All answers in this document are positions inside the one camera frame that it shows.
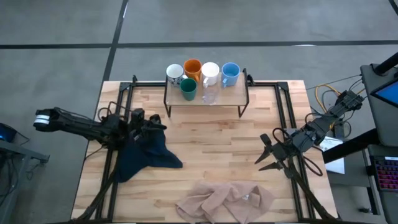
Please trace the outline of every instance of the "concrete floor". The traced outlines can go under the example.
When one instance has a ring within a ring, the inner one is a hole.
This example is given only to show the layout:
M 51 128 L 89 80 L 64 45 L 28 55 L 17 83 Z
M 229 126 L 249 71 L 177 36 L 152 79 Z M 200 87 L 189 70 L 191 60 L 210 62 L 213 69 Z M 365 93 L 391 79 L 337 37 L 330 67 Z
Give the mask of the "concrete floor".
M 0 0 L 0 45 L 111 43 L 121 3 Z M 397 24 L 388 0 L 130 0 L 119 42 L 397 40 Z M 236 62 L 256 80 L 300 79 L 310 87 L 359 74 L 360 65 L 397 51 L 398 45 L 118 49 L 109 79 L 135 74 L 139 80 L 164 80 L 167 65 L 194 57 Z M 92 117 L 108 54 L 109 49 L 0 50 L 0 122 L 29 136 L 27 147 L 51 154 L 25 181 L 13 223 L 69 219 L 87 141 L 35 131 L 34 113 L 59 106 Z M 356 80 L 333 86 L 345 90 Z M 320 110 L 313 90 L 308 97 Z M 326 103 L 334 103 L 333 97 L 327 95 Z M 350 121 L 351 138 L 374 127 L 367 101 Z M 368 207 L 367 200 L 357 200 L 366 190 L 355 195 L 363 189 L 334 185 L 332 191 L 344 220 L 383 223 L 356 213 Z

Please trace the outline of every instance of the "pink towel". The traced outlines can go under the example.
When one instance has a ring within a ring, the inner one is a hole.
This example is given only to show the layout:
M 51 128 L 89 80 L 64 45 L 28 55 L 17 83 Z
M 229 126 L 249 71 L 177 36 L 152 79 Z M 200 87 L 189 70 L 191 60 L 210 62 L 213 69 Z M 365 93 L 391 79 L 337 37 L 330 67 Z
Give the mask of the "pink towel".
M 253 222 L 266 213 L 274 196 L 254 182 L 199 182 L 177 203 L 177 213 L 189 223 L 203 219 L 215 223 L 217 208 L 224 205 L 241 224 Z

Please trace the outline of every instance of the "navy blue cloth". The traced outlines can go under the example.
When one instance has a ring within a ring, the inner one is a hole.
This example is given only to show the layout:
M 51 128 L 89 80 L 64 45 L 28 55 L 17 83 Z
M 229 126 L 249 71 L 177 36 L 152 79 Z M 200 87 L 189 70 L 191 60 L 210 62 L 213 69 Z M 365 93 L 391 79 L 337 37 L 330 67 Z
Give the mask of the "navy blue cloth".
M 137 141 L 131 138 L 126 147 L 119 151 L 116 180 L 126 182 L 147 166 L 182 168 L 182 162 L 167 150 L 165 142 L 163 130 L 153 131 Z

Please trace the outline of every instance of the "green mug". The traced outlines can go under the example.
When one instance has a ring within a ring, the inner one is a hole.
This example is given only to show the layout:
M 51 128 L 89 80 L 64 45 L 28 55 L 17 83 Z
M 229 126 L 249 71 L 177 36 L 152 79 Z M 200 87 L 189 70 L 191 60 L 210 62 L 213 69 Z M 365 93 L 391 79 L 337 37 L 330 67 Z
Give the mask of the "green mug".
M 182 80 L 180 83 L 182 96 L 188 101 L 195 99 L 195 95 L 197 94 L 197 86 L 198 84 L 194 79 L 184 78 L 184 80 Z

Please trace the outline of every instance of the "white paper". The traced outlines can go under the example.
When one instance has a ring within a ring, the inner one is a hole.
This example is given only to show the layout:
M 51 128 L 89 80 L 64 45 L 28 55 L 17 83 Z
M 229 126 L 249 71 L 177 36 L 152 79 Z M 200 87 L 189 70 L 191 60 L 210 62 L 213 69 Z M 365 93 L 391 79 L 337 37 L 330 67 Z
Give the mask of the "white paper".
M 342 144 L 343 141 L 331 137 L 325 137 L 325 139 L 321 142 L 319 145 L 319 148 L 322 149 L 322 151 L 327 151 L 335 146 L 338 146 Z M 329 162 L 326 165 L 326 170 L 336 172 L 339 174 L 345 174 L 345 169 L 344 169 L 344 158 L 337 159 L 333 162 Z

